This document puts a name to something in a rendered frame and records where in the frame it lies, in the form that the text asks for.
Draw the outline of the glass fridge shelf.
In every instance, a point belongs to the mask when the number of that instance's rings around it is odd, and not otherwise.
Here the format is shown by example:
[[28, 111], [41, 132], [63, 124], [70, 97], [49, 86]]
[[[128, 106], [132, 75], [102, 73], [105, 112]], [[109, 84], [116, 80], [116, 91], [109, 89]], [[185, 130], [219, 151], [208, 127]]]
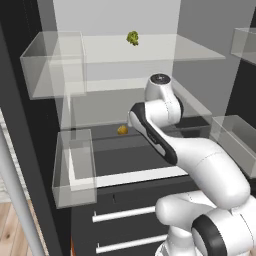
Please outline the glass fridge shelf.
[[81, 36], [44, 32], [31, 52], [49, 59], [85, 55], [88, 63], [192, 61], [224, 59], [224, 56], [178, 34], [140, 35], [137, 46], [125, 35]]
[[[126, 123], [127, 113], [133, 104], [145, 99], [147, 80], [134, 78], [87, 82], [86, 94], [71, 98], [72, 127]], [[202, 116], [211, 122], [212, 113], [174, 78], [172, 87], [183, 103], [183, 120]]]

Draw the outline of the white-rimmed fridge drawer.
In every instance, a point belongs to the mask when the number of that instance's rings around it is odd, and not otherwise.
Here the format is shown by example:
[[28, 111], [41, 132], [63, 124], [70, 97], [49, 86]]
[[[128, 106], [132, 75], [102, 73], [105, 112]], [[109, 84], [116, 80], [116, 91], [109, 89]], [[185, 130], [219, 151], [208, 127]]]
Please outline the white-rimmed fridge drawer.
[[148, 169], [141, 171], [125, 172], [112, 175], [103, 175], [78, 179], [75, 176], [75, 163], [72, 150], [68, 152], [69, 156], [69, 182], [72, 191], [110, 187], [122, 184], [131, 184], [143, 181], [151, 181], [163, 178], [177, 177], [185, 175], [185, 171], [179, 167], [164, 167], [157, 169]]

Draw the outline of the dark freezer drawer front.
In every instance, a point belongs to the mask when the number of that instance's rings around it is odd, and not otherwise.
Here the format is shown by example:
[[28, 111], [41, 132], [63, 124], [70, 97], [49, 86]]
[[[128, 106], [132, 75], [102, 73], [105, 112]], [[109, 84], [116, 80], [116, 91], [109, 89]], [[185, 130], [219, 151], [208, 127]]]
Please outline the dark freezer drawer front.
[[154, 256], [163, 242], [96, 254], [96, 247], [142, 238], [167, 235], [168, 227], [152, 215], [93, 223], [89, 220], [74, 229], [72, 238], [76, 256]]
[[[142, 182], [140, 184], [121, 185], [117, 186], [111, 193], [108, 193], [106, 189], [101, 189], [96, 204], [74, 207], [72, 209], [72, 233], [79, 225], [87, 223], [89, 220], [92, 221], [92, 216], [95, 214], [100, 215], [155, 206], [156, 201], [161, 197], [195, 191], [197, 189], [198, 187], [188, 176]], [[157, 220], [155, 213], [127, 218], [146, 218], [149, 215], [154, 216]]]

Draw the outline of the open fridge cabinet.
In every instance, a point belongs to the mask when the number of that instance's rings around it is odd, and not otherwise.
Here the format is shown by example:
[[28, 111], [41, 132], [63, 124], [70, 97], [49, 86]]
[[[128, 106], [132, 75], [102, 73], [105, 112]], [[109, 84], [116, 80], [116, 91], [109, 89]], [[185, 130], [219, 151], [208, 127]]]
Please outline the open fridge cabinet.
[[[79, 30], [86, 36], [114, 36], [138, 28], [143, 34], [178, 32], [227, 53], [233, 27], [247, 27], [254, 0], [42, 0], [46, 30]], [[227, 111], [239, 61], [178, 63], [174, 77], [214, 114]]]

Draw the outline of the dark right-hand fridge door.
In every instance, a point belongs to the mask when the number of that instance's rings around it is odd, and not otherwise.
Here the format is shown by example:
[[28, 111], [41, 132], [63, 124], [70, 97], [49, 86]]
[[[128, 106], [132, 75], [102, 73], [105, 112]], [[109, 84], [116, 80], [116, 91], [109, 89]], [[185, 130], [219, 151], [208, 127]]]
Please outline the dark right-hand fridge door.
[[[256, 28], [254, 1], [252, 19], [242, 28]], [[241, 58], [226, 113], [238, 115], [256, 129], [256, 65]]]

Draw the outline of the dark left-hand fridge door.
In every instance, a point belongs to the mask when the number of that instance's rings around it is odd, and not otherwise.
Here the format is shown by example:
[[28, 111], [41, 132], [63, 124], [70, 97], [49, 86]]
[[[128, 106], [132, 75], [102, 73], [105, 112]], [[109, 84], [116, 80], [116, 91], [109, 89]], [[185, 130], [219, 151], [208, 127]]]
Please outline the dark left-hand fridge door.
[[70, 256], [70, 211], [52, 192], [59, 131], [55, 101], [32, 100], [20, 56], [42, 31], [37, 0], [0, 0], [0, 108], [49, 256]]

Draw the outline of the narrow clear door bin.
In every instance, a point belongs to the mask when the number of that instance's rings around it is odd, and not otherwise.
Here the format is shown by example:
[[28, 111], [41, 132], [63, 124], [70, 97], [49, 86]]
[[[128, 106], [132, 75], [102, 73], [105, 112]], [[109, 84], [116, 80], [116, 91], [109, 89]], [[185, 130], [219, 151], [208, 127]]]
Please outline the narrow clear door bin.
[[58, 209], [97, 202], [90, 129], [63, 130], [58, 133], [52, 191]]

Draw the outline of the green broccoli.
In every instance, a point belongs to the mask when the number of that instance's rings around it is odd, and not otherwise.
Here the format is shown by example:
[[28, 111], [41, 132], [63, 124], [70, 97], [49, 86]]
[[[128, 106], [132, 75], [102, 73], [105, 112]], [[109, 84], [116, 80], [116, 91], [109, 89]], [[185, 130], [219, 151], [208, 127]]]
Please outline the green broccoli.
[[139, 44], [138, 33], [136, 31], [130, 31], [127, 35], [126, 40], [133, 46], [137, 46]]

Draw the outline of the large clear door bin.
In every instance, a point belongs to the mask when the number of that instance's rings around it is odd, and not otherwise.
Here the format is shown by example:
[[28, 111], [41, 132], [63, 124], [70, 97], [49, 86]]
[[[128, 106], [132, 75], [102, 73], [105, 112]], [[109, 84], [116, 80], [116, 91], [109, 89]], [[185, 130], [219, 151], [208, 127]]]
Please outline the large clear door bin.
[[86, 51], [80, 32], [39, 32], [20, 62], [31, 99], [62, 98], [87, 91]]

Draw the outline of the long clear door bin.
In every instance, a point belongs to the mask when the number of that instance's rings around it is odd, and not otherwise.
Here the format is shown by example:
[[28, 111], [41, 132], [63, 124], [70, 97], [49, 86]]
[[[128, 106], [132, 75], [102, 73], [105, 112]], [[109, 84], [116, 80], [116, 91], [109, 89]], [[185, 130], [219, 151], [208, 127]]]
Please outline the long clear door bin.
[[237, 162], [249, 178], [256, 178], [256, 129], [238, 115], [212, 119], [211, 138]]

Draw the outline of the small clear door bin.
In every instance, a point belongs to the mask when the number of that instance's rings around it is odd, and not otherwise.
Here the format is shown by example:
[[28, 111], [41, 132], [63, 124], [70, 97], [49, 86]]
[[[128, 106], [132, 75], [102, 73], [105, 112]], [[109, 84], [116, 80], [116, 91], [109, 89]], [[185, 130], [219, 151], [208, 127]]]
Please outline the small clear door bin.
[[256, 65], [256, 28], [235, 28], [231, 53]]

